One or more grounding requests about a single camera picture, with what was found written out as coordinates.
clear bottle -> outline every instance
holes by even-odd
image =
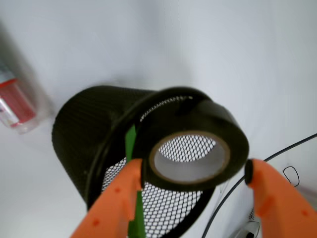
[[[0,120],[24,134],[38,125],[36,112],[18,85],[18,80],[0,60]]]

green object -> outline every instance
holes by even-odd
[[[126,160],[129,163],[132,160],[132,152],[134,147],[136,137],[135,126],[133,125],[125,135],[125,153]],[[137,192],[137,200],[135,207],[135,217],[134,220],[129,222],[128,228],[129,238],[145,238],[145,228],[143,219],[143,202],[142,202],[142,192]]]

white surface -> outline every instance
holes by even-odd
[[[84,216],[50,131],[63,103],[91,85],[199,88],[232,112],[252,157],[315,133],[316,7],[314,0],[0,0],[4,58],[36,89],[42,119],[53,111],[24,136],[0,127],[0,237],[68,237]],[[316,168],[312,155],[301,151],[312,159],[299,166]],[[314,171],[305,176],[312,186]],[[185,237],[200,237],[215,200]]]

black cable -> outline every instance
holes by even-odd
[[[294,186],[294,187],[297,187],[297,186],[299,185],[299,183],[300,183],[300,180],[299,180],[299,175],[298,175],[296,169],[295,169],[293,166],[288,166],[288,167],[286,167],[285,169],[283,169],[283,174],[285,175],[285,177],[287,178],[287,180],[290,182],[290,184],[292,184],[292,182],[288,179],[288,176],[285,174],[285,170],[288,169],[288,168],[293,168],[293,169],[295,170],[296,174],[297,174],[298,183]]]
[[[294,148],[294,147],[296,147],[296,146],[298,146],[298,145],[301,145],[301,144],[303,144],[303,143],[305,143],[305,142],[307,142],[307,141],[309,141],[309,140],[311,140],[311,139],[314,139],[315,137],[317,137],[317,133],[314,134],[314,135],[311,135],[311,136],[309,136],[309,137],[307,137],[307,138],[305,138],[305,139],[303,139],[303,140],[301,140],[301,141],[298,141],[298,142],[296,142],[296,143],[294,143],[294,144],[292,144],[292,145],[286,147],[285,149],[282,149],[282,150],[276,152],[275,154],[273,154],[273,155],[271,155],[270,157],[266,158],[264,161],[265,161],[265,162],[268,162],[268,161],[270,161],[271,159],[273,159],[274,157],[276,157],[276,156],[278,156],[278,155],[280,155],[280,154],[282,154],[282,153],[284,153],[284,152],[286,152],[286,151],[288,151],[288,150],[290,150],[290,149],[292,149],[292,148]],[[231,195],[231,193],[236,189],[236,187],[237,187],[243,180],[244,180],[244,176],[243,176],[242,178],[240,178],[240,179],[236,182],[236,184],[230,189],[230,191],[225,195],[225,197],[224,197],[224,198],[222,199],[222,201],[219,203],[219,205],[217,206],[216,210],[214,211],[214,213],[212,214],[212,216],[210,217],[210,219],[209,219],[209,221],[208,221],[208,223],[207,223],[207,225],[206,225],[206,228],[205,228],[205,230],[204,230],[204,233],[203,233],[202,238],[205,238],[205,237],[206,237],[206,235],[207,235],[207,233],[208,233],[208,230],[209,230],[209,228],[210,228],[210,226],[211,226],[211,224],[212,224],[212,222],[213,222],[215,216],[217,215],[218,211],[219,211],[220,208],[222,207],[222,205],[225,203],[225,201],[228,199],[228,197]]]

